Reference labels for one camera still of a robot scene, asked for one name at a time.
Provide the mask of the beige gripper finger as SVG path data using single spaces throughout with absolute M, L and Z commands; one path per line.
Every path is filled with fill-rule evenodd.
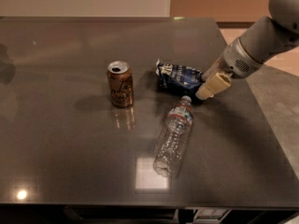
M 200 100 L 206 100 L 217 93 L 227 90 L 231 87 L 231 84 L 232 80 L 229 76 L 223 73 L 216 73 L 200 86 L 195 96 Z
M 223 73 L 224 70 L 221 67 L 222 58 L 219 58 L 216 62 L 214 62 L 202 75 L 202 79 L 207 81 L 210 77 L 213 77 L 216 73 Z

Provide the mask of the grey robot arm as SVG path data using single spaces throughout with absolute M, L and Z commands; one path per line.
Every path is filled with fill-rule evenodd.
M 272 57 L 294 49 L 299 40 L 299 0 L 269 0 L 263 16 L 230 43 L 202 75 L 196 97 L 206 100 L 231 87 L 234 78 L 256 72 Z

